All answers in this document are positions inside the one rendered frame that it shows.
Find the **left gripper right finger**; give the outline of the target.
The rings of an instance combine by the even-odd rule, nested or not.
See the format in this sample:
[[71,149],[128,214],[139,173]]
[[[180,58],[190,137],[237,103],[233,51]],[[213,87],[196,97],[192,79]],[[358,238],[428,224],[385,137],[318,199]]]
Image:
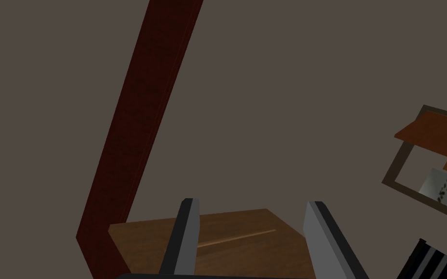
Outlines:
[[325,203],[307,203],[303,234],[316,279],[369,279]]

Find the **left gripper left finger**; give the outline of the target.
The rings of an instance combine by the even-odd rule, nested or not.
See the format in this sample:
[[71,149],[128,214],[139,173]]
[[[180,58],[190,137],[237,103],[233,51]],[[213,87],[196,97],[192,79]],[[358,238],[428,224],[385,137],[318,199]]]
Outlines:
[[159,274],[194,275],[199,232],[199,200],[185,198],[180,204]]

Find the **brown wooden cabinet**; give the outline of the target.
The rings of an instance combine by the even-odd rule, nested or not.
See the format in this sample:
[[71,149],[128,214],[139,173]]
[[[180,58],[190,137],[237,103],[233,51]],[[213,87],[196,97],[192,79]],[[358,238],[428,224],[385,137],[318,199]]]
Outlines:
[[[131,272],[156,274],[174,223],[112,224],[109,235]],[[267,209],[202,215],[195,274],[316,279],[305,238]]]

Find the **black slatted chair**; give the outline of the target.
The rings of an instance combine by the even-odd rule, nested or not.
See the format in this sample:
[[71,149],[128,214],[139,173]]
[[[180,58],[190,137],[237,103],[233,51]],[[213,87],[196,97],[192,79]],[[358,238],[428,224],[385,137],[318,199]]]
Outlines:
[[447,279],[447,255],[421,238],[397,279]]

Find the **dark red wooden door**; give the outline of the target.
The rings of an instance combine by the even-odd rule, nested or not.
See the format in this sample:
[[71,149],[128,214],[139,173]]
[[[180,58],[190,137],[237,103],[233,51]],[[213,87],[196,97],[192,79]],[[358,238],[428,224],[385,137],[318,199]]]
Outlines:
[[109,235],[124,223],[203,0],[149,0],[76,239],[93,279],[130,270]]

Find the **brown open door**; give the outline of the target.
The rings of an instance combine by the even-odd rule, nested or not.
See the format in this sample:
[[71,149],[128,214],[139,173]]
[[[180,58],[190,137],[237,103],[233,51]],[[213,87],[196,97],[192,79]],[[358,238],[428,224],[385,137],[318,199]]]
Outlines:
[[425,112],[397,132],[395,138],[447,157],[447,116]]

